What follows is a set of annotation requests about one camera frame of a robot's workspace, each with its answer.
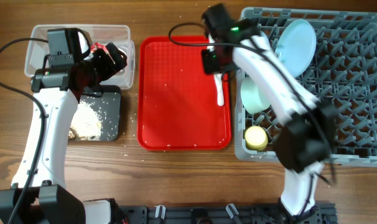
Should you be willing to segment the white plastic fork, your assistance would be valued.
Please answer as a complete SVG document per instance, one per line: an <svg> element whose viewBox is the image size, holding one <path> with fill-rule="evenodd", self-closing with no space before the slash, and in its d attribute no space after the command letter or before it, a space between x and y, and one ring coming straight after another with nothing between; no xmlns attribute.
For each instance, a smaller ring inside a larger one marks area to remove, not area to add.
<svg viewBox="0 0 377 224"><path fill-rule="evenodd" d="M224 94L223 94L223 82L222 82L221 76L222 76L221 73L216 73L213 75L215 86L216 86L216 102L218 106L223 106L225 104Z"/></svg>

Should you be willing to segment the red snack wrapper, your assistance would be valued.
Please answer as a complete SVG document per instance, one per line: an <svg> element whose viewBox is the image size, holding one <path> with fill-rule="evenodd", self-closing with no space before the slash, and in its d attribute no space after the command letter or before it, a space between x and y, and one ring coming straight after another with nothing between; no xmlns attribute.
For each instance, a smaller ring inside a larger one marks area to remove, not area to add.
<svg viewBox="0 0 377 224"><path fill-rule="evenodd" d="M103 44L101 44L101 43L99 43L99 42L95 42L94 44L92 44L90 46L91 53L94 53L98 49L102 49L102 50L105 51L106 54L109 54L108 49L106 48L106 46L103 45Z"/></svg>

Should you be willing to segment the food scraps and rice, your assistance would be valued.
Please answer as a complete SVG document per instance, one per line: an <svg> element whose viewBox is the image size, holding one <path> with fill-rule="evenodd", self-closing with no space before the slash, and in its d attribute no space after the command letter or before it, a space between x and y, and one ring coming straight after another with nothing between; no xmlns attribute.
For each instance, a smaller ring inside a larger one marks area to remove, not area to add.
<svg viewBox="0 0 377 224"><path fill-rule="evenodd" d="M114 141L118 136L119 105L116 98L82 96L69 130L69 140Z"/></svg>

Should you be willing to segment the mint green bowl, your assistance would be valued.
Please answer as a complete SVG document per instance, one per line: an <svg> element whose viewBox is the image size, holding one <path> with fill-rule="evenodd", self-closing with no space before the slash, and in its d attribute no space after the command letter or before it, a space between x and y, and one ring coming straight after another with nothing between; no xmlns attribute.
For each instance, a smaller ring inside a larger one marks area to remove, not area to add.
<svg viewBox="0 0 377 224"><path fill-rule="evenodd" d="M262 112L270 107L270 102L250 77L241 83L241 101L249 114Z"/></svg>

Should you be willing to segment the light blue plate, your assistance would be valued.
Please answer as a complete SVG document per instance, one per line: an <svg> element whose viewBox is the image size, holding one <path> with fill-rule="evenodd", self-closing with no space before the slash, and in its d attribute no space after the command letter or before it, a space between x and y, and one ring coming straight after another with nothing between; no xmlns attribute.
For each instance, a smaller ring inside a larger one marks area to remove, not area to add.
<svg viewBox="0 0 377 224"><path fill-rule="evenodd" d="M303 19L290 23L280 36L275 54L289 73L298 77L309 67L315 55L315 30Z"/></svg>

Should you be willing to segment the yellow plastic cup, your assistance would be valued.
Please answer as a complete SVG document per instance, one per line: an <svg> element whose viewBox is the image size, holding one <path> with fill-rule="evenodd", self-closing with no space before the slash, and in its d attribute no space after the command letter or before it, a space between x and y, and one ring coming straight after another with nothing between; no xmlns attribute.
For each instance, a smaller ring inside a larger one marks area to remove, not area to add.
<svg viewBox="0 0 377 224"><path fill-rule="evenodd" d="M244 133L244 139L248 150L263 151L268 144L268 136L260 126L249 127Z"/></svg>

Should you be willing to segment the white napkin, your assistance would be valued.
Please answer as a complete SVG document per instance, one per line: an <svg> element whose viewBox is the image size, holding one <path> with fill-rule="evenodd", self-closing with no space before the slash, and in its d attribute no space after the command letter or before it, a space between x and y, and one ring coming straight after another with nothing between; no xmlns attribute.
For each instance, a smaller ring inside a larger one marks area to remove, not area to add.
<svg viewBox="0 0 377 224"><path fill-rule="evenodd" d="M93 58L94 56L94 52L97 51L98 49L94 49L94 50L91 50L89 55L85 57L85 60L86 59L90 59L90 58ZM103 51L106 53L106 55L111 59L111 60L114 60L113 57L111 56L111 53L109 52L108 49L103 49ZM126 51L122 50L122 49L119 49L118 48L118 52L122 52L123 54L126 54Z"/></svg>

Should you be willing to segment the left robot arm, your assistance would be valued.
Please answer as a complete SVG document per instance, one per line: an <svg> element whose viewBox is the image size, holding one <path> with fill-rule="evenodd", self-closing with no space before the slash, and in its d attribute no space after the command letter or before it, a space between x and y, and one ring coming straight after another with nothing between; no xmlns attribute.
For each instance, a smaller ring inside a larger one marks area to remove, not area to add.
<svg viewBox="0 0 377 224"><path fill-rule="evenodd" d="M127 223L113 198L81 201L65 188L68 134L81 96L127 65L113 43L82 49L88 37L79 28L50 29L49 52L31 78L34 104L29 136L11 186L0 190L3 223Z"/></svg>

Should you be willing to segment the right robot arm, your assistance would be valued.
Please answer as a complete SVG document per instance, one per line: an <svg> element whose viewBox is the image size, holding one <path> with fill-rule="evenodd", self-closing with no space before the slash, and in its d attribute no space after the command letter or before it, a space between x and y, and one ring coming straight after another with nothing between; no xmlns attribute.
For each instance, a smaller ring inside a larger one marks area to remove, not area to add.
<svg viewBox="0 0 377 224"><path fill-rule="evenodd" d="M315 212L315 188L330 157L337 110L298 83L261 36L256 22L234 20L222 3L209 7L202 22L211 45L202 51L205 73L233 67L244 71L265 94L282 125L273 144L286 170L279 204L290 222L301 222Z"/></svg>

